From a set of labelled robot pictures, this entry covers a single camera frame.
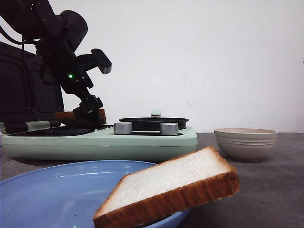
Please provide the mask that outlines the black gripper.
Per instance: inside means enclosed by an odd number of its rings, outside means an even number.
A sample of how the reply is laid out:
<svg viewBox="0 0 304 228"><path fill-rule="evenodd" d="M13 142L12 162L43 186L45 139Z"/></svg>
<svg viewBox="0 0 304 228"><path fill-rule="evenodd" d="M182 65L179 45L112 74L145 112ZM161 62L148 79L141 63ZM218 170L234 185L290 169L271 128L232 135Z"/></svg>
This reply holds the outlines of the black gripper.
<svg viewBox="0 0 304 228"><path fill-rule="evenodd" d="M40 39L36 45L37 55L43 64L39 70L41 79L50 71L54 82L60 84L67 94L81 95L79 107L73 110L75 118L89 123L100 122L98 110L104 105L99 97L89 93L93 83L82 63L82 56L76 56L73 47L64 40Z"/></svg>

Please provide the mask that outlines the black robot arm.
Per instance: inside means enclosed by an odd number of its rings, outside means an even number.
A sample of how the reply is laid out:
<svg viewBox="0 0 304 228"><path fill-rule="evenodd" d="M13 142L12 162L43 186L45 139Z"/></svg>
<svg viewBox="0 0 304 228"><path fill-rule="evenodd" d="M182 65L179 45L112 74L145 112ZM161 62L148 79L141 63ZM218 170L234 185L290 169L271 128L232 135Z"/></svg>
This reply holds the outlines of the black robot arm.
<svg viewBox="0 0 304 228"><path fill-rule="evenodd" d="M67 117L69 123L76 119L77 123L86 125L103 124L103 103L89 93L93 82L87 72L97 67L102 74L108 74L112 63L97 48L90 54L75 55L88 31L84 18L72 10L56 15L47 0L2 0L0 16L22 35L22 40L17 41L1 29L7 40L17 45L35 46L37 56L42 59L38 70L40 78L45 79L46 71L53 76L52 81L44 80L44 83L58 84L67 94L74 94L81 100L79 107L73 110L73 116L61 114L59 119Z"/></svg>

